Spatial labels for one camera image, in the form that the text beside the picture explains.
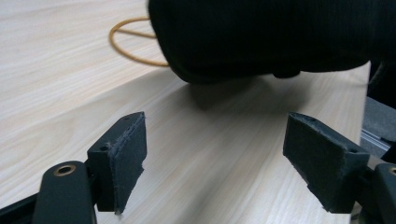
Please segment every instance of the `cable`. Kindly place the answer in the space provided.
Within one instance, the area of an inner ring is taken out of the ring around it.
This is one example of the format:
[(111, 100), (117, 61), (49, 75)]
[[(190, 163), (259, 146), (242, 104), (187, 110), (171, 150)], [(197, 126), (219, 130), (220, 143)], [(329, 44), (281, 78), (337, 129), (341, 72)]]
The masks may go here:
[(110, 33), (108, 34), (108, 40), (111, 44), (111, 47), (113, 47), (114, 50), (116, 50), (119, 54), (133, 60), (139, 63), (145, 63), (148, 65), (153, 65), (153, 66), (160, 66), (160, 67), (167, 67), (169, 66), (168, 63), (166, 62), (156, 62), (156, 61), (151, 61), (151, 60), (147, 60), (144, 58), (140, 58), (137, 56), (134, 56), (133, 54), (127, 52), (126, 50), (120, 48), (119, 45), (116, 44), (116, 42), (114, 41), (114, 34), (116, 32), (120, 32), (120, 33), (124, 33), (127, 35), (138, 35), (138, 36), (143, 36), (145, 38), (157, 38), (155, 35), (152, 34), (145, 34), (142, 32), (137, 32), (137, 31), (131, 31), (131, 30), (125, 30), (125, 29), (121, 29), (122, 26), (132, 23), (132, 22), (136, 22), (136, 21), (149, 21), (149, 17), (138, 17), (138, 18), (133, 18), (133, 19), (129, 19), (126, 21), (121, 21), (119, 23), (117, 23), (111, 30)]

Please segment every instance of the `gloved hand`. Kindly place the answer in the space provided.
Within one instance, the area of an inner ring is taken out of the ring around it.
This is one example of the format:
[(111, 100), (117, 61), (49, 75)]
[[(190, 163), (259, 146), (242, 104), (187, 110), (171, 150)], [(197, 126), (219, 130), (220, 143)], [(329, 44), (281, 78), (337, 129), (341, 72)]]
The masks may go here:
[(396, 60), (396, 0), (149, 0), (148, 12), (191, 83)]

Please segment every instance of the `wood grain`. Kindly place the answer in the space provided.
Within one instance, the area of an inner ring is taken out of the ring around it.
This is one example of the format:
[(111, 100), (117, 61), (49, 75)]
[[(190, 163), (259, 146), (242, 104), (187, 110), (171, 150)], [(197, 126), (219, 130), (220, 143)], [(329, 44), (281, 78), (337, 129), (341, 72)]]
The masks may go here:
[[(113, 25), (147, 14), (144, 1), (0, 7), (0, 207), (37, 192), (52, 165), (85, 161), (121, 116), (145, 111), (146, 170), (124, 214), (97, 213), (99, 223), (348, 223), (310, 194), (282, 156), (283, 138), (297, 111), (358, 142), (368, 65), (192, 86), (109, 46)], [(161, 58), (153, 41), (119, 41)]]

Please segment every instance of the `black plastic bracket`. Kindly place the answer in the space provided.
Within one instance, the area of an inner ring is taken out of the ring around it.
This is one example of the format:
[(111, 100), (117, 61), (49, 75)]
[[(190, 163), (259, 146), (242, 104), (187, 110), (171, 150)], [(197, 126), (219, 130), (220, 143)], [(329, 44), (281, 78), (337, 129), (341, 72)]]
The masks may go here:
[(327, 211), (351, 213), (358, 202), (375, 223), (396, 223), (396, 164), (297, 113), (289, 114), (283, 154)]
[(88, 160), (48, 169), (40, 191), (0, 209), (0, 223), (96, 223), (99, 211), (122, 213), (147, 156), (143, 112), (119, 119), (88, 150)]

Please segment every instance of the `black fabric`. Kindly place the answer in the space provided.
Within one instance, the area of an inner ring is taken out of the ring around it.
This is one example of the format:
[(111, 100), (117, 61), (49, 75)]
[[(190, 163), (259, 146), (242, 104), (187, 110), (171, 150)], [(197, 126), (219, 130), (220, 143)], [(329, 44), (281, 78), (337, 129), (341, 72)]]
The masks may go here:
[(192, 83), (355, 68), (396, 57), (394, 0), (150, 0), (166, 60)]
[[(379, 61), (372, 61), (370, 77), (374, 76), (378, 67)], [(368, 96), (384, 105), (388, 105), (396, 109), (396, 62), (388, 63), (385, 74), (380, 78), (380, 80), (378, 80), (374, 89), (368, 92)]]

